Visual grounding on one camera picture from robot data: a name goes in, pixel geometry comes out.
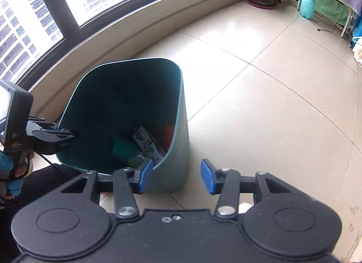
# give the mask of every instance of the metal screw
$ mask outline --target metal screw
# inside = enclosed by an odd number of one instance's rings
[[[131,206],[122,207],[118,210],[118,214],[122,216],[131,216],[136,213],[136,209]]]
[[[161,221],[166,222],[166,223],[170,223],[172,221],[172,219],[170,217],[162,217]]]
[[[173,215],[173,216],[172,216],[172,219],[173,219],[173,220],[181,220],[181,219],[182,219],[182,216],[181,216],[181,215]]]
[[[218,213],[220,215],[232,215],[236,212],[235,208],[231,206],[222,206],[218,208]]]

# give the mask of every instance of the person's hand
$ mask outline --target person's hand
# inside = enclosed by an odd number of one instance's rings
[[[0,151],[0,169],[10,171],[13,168],[14,164],[11,158]],[[20,166],[15,171],[15,177],[22,176],[26,171],[26,166]],[[13,196],[18,196],[21,192],[21,187],[23,185],[23,178],[8,182],[8,191],[11,196],[5,198],[13,198]]]

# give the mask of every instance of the teal trash can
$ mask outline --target teal trash can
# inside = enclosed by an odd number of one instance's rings
[[[133,142],[142,125],[160,143],[174,126],[171,146],[154,166],[149,192],[179,190],[187,176],[189,132],[182,72],[162,58],[136,59],[100,65],[78,83],[59,128],[77,129],[72,146],[57,154],[63,164],[100,174],[122,168],[112,157],[113,139]]]

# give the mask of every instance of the floor tile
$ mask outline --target floor tile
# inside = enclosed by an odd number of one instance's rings
[[[243,3],[225,7],[180,31],[250,63],[286,26]]]
[[[311,103],[353,141],[358,75],[338,58],[289,28],[252,64]]]
[[[200,178],[202,158],[248,176],[268,171],[332,206],[352,147],[320,112],[252,66],[189,121],[189,135],[188,178],[173,197],[185,208],[212,210],[218,197]]]
[[[352,49],[349,48],[347,35],[341,38],[341,31],[335,29],[333,33],[317,31],[317,29],[333,30],[334,23],[318,15],[314,15],[312,20],[300,16],[291,25],[293,29],[314,40],[357,73],[357,62],[354,59]]]
[[[52,163],[61,164],[57,159],[56,155],[44,156],[44,157],[47,158]],[[31,161],[33,162],[34,166],[33,171],[40,170],[50,166],[50,164],[46,162],[46,160],[44,160],[42,157],[40,157],[37,153],[34,153],[34,159],[32,159]]]
[[[362,236],[360,176],[362,176],[362,153],[353,146],[343,183],[333,205],[333,209],[339,214],[343,223],[342,235],[334,249],[334,254],[343,262],[348,262]]]
[[[362,262],[362,238],[360,239],[357,247],[355,248],[352,257],[349,259],[350,262],[360,263]]]
[[[165,57],[180,66],[188,119],[247,66],[239,58],[183,33],[162,39],[137,57]]]
[[[296,10],[296,3],[292,0],[283,1],[278,8],[273,10],[259,9],[246,1],[241,2],[240,5],[248,11],[248,14],[252,13],[253,16],[264,16],[265,18],[273,19],[286,26],[293,23],[300,15]]]
[[[144,209],[182,210],[182,207],[169,194],[135,194],[137,206]],[[107,194],[99,203],[107,212],[114,213],[113,194]]]

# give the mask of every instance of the light blue spray bottle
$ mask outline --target light blue spray bottle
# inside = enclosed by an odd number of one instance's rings
[[[315,0],[302,0],[300,4],[300,14],[310,20],[314,15],[315,7]]]

